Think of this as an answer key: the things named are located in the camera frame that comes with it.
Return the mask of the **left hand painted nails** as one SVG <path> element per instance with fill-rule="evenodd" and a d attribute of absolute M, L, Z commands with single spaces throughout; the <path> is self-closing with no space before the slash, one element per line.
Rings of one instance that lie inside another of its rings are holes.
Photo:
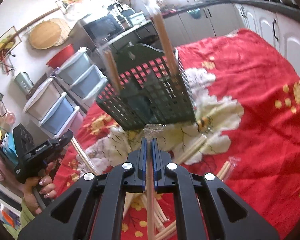
<path fill-rule="evenodd" d="M 42 212 L 37 198 L 33 192 L 33 189 L 39 187 L 39 195 L 44 199 L 55 199 L 57 196 L 56 186 L 53 183 L 53 179 L 50 177 L 49 173 L 55 168 L 56 162 L 51 162 L 45 169 L 45 176 L 43 177 L 31 177 L 27 178 L 24 184 L 24 202 L 30 213 L 34 216 Z"/>

